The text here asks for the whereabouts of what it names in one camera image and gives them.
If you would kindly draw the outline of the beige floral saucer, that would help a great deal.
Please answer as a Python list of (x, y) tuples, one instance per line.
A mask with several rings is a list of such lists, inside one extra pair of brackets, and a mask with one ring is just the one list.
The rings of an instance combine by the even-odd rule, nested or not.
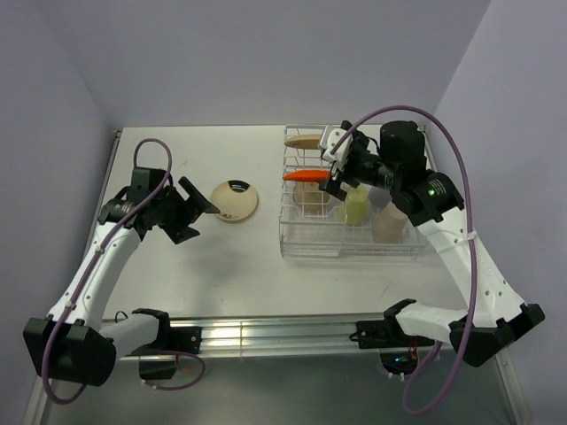
[(286, 147), (302, 150), (318, 150), (321, 137), (316, 134), (295, 135), (284, 141)]

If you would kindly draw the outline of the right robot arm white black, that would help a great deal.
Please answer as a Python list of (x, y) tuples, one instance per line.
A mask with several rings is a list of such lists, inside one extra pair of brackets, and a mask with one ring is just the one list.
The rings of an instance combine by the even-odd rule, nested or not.
[(463, 361), (482, 366), (542, 323), (545, 314), (539, 305), (526, 303), (494, 264), (450, 178), (427, 166), (425, 136), (415, 122), (382, 125), (376, 153), (370, 145), (369, 137), (347, 121), (327, 126), (319, 149), (330, 163), (330, 176), (321, 189), (339, 200), (346, 199), (342, 184), (388, 190), (395, 207), (438, 253), (467, 303), (464, 310), (451, 310), (404, 299), (384, 312), (377, 338), (401, 345), (414, 337), (455, 350), (465, 344)]

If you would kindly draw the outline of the purple plastic cup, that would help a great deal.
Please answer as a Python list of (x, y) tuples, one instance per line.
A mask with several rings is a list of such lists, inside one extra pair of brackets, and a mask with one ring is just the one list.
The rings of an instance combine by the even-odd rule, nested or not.
[(383, 210), (391, 201), (392, 197), (388, 190), (377, 187), (369, 189), (369, 202), (378, 210)]

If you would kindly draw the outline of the white floral bowl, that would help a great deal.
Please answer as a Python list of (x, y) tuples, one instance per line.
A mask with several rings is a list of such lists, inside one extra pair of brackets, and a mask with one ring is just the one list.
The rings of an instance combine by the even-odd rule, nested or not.
[(292, 195), (295, 205), (304, 214), (322, 215), (330, 201), (330, 195), (319, 189), (318, 182), (296, 182)]

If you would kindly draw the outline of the beige plastic cup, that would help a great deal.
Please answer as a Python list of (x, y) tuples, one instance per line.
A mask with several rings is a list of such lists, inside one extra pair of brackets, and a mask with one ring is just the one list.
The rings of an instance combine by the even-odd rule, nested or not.
[(400, 242), (408, 217), (393, 202), (378, 214), (371, 227), (374, 243), (396, 244)]

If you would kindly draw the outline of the orange plate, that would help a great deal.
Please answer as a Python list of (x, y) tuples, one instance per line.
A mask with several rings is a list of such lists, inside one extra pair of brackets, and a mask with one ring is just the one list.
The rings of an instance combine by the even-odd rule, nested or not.
[(323, 182), (330, 177), (330, 172), (323, 169), (301, 169), (287, 173), (283, 180), (287, 182)]

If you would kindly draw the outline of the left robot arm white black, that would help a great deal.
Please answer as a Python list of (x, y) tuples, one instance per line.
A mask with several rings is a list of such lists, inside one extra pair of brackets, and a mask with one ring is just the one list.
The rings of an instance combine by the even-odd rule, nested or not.
[(175, 341), (168, 313), (135, 309), (127, 319), (103, 325), (108, 300), (123, 268), (146, 234), (161, 229), (175, 244), (199, 232), (203, 213), (219, 210), (185, 177), (174, 182), (163, 169), (137, 166), (131, 181), (101, 209), (92, 244), (64, 295), (43, 319), (30, 319), (23, 337), (44, 380), (100, 386), (115, 363), (129, 355), (187, 348)]

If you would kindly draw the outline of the cream plate black print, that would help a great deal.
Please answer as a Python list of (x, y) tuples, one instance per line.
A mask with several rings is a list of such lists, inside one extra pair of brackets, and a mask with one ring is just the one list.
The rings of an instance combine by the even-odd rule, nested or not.
[(259, 196), (250, 183), (228, 180), (213, 190), (211, 202), (219, 210), (216, 213), (219, 220), (238, 223), (254, 214), (259, 204)]

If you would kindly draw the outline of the light green mug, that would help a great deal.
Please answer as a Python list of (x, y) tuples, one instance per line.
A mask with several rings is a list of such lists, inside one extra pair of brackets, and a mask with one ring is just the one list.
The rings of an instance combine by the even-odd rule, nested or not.
[(358, 226), (369, 208), (369, 191), (362, 185), (347, 190), (346, 199), (338, 208), (338, 218), (346, 225)]

